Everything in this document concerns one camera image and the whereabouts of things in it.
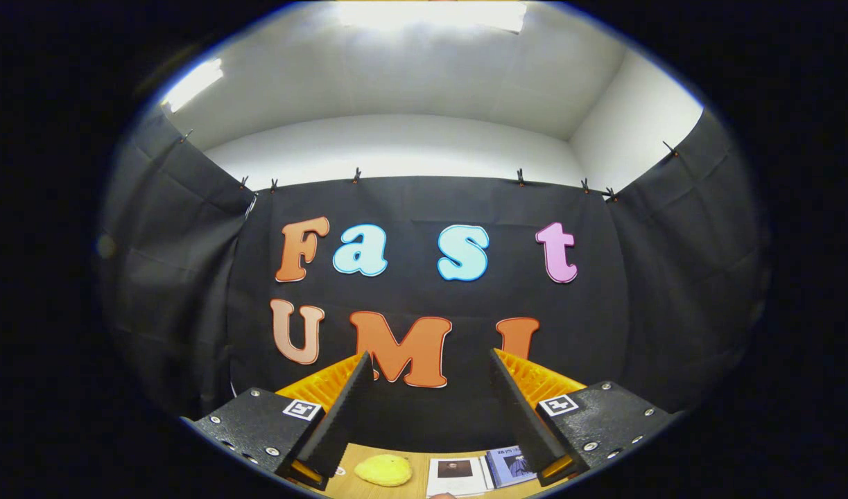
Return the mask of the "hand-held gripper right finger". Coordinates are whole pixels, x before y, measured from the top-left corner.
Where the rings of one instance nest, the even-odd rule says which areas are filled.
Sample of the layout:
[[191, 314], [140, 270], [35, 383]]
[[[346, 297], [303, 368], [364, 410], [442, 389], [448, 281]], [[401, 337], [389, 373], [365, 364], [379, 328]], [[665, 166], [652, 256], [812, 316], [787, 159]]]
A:
[[516, 445], [543, 487], [599, 473], [682, 416], [620, 383], [583, 385], [500, 349], [490, 353], [490, 383]]

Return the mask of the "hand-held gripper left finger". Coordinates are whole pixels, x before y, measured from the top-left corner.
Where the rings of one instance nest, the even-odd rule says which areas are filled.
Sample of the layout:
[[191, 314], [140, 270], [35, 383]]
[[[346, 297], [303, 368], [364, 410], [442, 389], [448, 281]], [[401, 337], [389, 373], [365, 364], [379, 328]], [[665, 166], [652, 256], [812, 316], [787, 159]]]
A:
[[218, 451], [272, 480], [324, 491], [351, 436], [356, 412], [374, 385], [364, 351], [278, 392], [252, 387], [183, 426]]

